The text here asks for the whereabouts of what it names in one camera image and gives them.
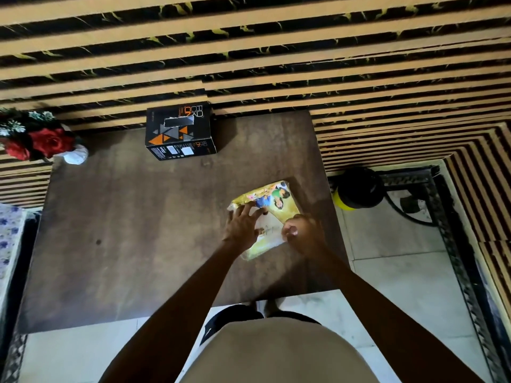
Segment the person's left hand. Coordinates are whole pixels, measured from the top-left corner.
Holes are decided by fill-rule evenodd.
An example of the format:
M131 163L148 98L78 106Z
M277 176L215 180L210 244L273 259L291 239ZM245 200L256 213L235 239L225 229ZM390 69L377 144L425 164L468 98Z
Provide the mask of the person's left hand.
M232 250L237 256L248 250L257 241L257 238L264 233L264 228L256 227L257 222L237 222L229 221L226 223L223 244Z

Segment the person's right hand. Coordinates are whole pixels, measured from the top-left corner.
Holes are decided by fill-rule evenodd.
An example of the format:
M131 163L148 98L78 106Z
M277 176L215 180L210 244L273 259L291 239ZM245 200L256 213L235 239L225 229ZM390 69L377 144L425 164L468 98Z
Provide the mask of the person's right hand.
M301 245L291 245L291 247L310 258L324 255L327 245L321 224L309 215L296 214L295 216L304 216L304 242Z

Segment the yellow printed packet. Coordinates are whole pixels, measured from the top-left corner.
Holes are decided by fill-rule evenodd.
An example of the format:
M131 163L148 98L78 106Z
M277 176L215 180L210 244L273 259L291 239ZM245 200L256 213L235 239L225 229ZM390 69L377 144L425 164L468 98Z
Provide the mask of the yellow printed packet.
M255 228L260 230L257 241L241 255L246 261L255 259L283 244L284 223L300 213L287 181L274 182L244 193L232 200L227 210L235 211L239 206L250 201L255 203L249 212L250 215L260 208L264 208L265 213L255 223Z

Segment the person's right forearm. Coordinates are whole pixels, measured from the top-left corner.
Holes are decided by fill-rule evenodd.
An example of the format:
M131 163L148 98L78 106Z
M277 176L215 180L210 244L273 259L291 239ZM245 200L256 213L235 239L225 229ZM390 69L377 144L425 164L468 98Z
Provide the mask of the person's right forearm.
M448 347L324 244L307 250L342 292L402 383L484 383Z

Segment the person's left forearm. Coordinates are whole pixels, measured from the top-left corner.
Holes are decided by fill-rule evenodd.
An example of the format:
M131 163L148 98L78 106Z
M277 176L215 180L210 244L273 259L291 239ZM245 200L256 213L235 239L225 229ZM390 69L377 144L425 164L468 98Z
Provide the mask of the person's left forearm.
M223 240L213 255L139 328L98 383L174 383L233 262L246 250Z

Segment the black and yellow round bottle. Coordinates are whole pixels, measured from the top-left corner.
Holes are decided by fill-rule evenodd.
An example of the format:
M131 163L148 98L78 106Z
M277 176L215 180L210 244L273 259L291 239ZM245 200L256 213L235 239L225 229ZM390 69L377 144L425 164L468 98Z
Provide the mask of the black and yellow round bottle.
M378 206L387 191L379 174L367 167L351 167L330 178L334 204L346 211Z

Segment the dark shorts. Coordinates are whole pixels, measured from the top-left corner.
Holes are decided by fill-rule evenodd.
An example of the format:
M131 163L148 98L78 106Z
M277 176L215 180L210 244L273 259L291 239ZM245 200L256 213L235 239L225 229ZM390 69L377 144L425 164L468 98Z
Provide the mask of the dark shorts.
M291 318L298 321L319 324L319 322L306 315L279 309L274 300L267 301L264 313L259 312L251 305L235 304L221 310L208 320L204 327L204 335L201 339L200 345L212 338L220 329L229 323L277 317Z

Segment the black box with orange triangles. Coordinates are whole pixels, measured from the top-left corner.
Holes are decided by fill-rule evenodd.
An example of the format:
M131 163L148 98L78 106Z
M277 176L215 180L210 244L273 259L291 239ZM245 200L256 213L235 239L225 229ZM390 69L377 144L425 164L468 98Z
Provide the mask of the black box with orange triangles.
M216 154L210 117L206 101L147 109L145 146L159 161Z

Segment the beige shirt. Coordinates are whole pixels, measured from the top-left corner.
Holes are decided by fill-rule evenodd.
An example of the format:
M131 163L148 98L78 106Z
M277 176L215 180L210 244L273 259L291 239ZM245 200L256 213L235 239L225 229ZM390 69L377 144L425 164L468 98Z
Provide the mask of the beige shirt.
M380 383L328 328L291 318L232 322L199 348L179 383Z

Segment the white vase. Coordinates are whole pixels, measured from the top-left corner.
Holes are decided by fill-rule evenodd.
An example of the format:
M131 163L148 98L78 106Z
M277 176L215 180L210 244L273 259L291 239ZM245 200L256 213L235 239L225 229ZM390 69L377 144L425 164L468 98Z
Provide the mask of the white vase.
M83 164L89 156L89 151L83 144L82 138L65 124L59 125L54 130L57 139L54 141L52 157L62 158L65 163L71 165Z

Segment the red artificial flower bouquet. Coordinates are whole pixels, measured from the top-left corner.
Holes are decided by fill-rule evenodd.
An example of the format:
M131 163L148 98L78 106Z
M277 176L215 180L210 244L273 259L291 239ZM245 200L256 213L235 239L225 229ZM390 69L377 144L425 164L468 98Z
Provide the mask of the red artificial flower bouquet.
M76 136L51 111L0 107L0 147L14 159L51 159L74 151L76 144Z

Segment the blue floral cloth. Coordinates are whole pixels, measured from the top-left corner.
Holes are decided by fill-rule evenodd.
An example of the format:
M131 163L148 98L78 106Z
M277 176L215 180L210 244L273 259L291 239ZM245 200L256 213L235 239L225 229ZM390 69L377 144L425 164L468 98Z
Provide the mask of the blue floral cloth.
M27 215L21 207L0 204L0 318L6 310Z

